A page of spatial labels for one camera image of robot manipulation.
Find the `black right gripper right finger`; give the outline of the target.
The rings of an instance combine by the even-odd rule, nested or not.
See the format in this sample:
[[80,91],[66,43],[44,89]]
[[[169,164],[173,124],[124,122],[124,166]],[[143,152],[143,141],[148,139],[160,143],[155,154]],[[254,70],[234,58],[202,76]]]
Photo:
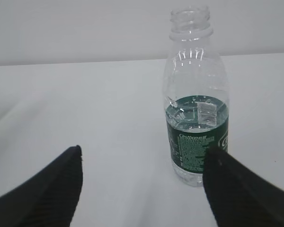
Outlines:
[[204,191],[219,227],[284,227],[284,190],[219,147],[206,151]]

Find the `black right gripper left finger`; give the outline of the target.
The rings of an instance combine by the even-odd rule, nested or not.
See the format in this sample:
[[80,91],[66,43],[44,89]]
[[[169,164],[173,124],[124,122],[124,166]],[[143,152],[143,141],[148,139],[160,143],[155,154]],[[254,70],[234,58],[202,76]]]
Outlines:
[[82,151],[77,145],[0,196],[0,227],[69,227],[82,185]]

